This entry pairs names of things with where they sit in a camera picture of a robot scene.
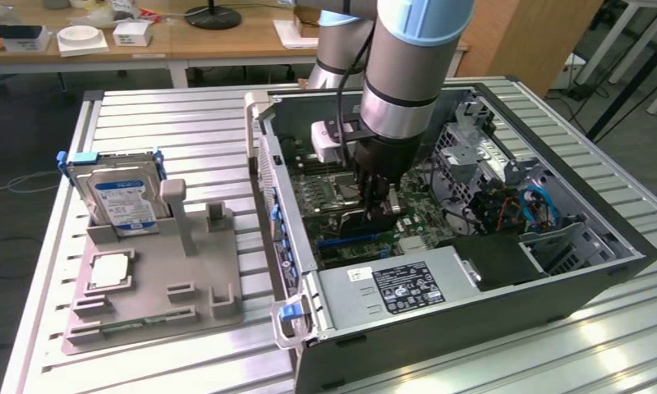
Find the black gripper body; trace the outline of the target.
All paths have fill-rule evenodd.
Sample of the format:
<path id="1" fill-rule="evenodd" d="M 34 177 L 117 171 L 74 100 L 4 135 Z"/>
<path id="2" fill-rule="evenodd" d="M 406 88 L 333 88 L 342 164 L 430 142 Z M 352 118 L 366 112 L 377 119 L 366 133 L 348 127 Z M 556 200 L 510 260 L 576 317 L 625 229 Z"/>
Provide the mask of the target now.
<path id="1" fill-rule="evenodd" d="M 413 166 L 420 146 L 420 136 L 402 140 L 374 136 L 358 141 L 353 154 L 358 185 L 365 187 L 369 181 L 377 181 L 397 186 Z"/>

